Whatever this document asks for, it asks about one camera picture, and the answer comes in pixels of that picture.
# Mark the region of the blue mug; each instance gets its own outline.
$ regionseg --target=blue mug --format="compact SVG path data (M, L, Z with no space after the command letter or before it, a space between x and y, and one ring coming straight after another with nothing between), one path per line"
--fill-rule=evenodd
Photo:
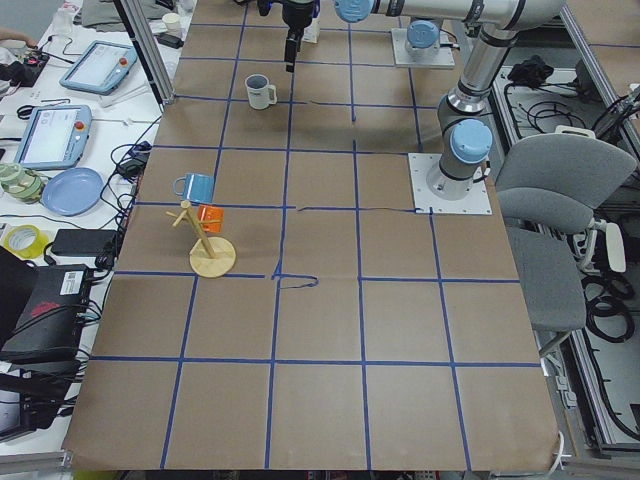
M182 191L178 191L178 184L184 182ZM173 193L182 198L189 200L191 203L213 202L213 186L215 178L211 175L202 173L187 173L184 177L176 178L173 182Z

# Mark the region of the white mounting plate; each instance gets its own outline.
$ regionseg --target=white mounting plate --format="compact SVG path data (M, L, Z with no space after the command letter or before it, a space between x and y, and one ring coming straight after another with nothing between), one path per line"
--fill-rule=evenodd
M427 186L427 172L440 161L439 153L410 153L409 169L413 187L413 205L417 213L453 213L458 215L491 215L491 204L484 181L474 183L468 195L461 200L445 200ZM474 177L480 178L480 167Z
M406 28L392 28L391 40L397 67L452 69L456 66L450 47L430 47L425 48L419 56L410 55L405 47L407 41ZM449 43L449 37L444 32L440 32L440 43Z

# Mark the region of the blue plate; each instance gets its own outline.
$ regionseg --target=blue plate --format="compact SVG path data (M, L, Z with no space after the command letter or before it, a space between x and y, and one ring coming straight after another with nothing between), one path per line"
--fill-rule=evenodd
M100 200L104 182L95 170L71 168L56 175L42 191L42 204L58 215L78 215Z

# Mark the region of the round wooden base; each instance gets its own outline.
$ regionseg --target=round wooden base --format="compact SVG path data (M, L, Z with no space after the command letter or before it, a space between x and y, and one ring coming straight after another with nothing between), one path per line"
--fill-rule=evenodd
M222 237L209 237L209 244L216 258L210 258L202 242L198 240L189 252L189 263L193 271L201 277L221 277L231 270L236 262L236 249L231 242Z

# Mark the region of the person's arm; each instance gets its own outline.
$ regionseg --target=person's arm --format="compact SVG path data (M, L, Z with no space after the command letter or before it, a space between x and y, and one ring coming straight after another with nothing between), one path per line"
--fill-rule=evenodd
M0 27L0 41L1 40L22 40L29 48L36 48L38 46L38 41L34 40L26 33L5 27Z

